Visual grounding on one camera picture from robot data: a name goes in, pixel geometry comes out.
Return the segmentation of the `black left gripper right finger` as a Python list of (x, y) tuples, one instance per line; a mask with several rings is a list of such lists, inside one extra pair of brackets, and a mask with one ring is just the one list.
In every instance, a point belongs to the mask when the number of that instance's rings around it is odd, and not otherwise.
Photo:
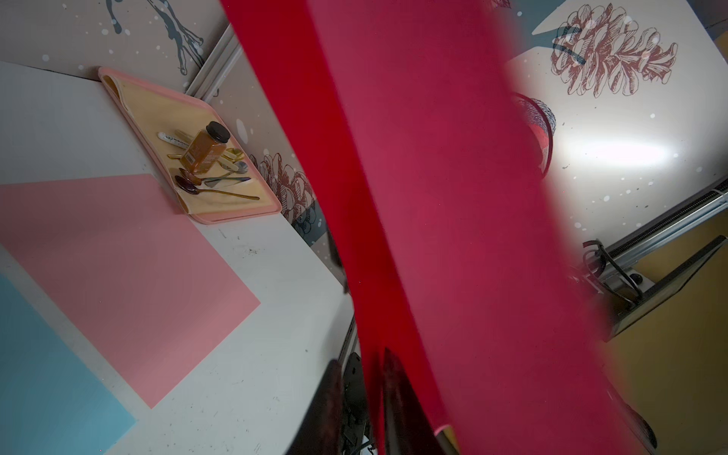
[(384, 451), (390, 455), (445, 455), (399, 358), (384, 351)]

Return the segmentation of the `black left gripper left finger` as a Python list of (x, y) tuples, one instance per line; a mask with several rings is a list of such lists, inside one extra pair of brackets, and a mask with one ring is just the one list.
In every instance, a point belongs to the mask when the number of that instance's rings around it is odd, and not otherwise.
[(340, 363), (332, 359), (286, 455), (336, 455), (343, 413)]

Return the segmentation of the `magenta paper sheet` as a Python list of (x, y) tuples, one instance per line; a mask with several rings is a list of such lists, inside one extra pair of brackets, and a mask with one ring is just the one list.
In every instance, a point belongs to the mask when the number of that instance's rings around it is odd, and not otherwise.
[(227, 1), (343, 261), (378, 449), (386, 354), (464, 454), (626, 454), (482, 1)]

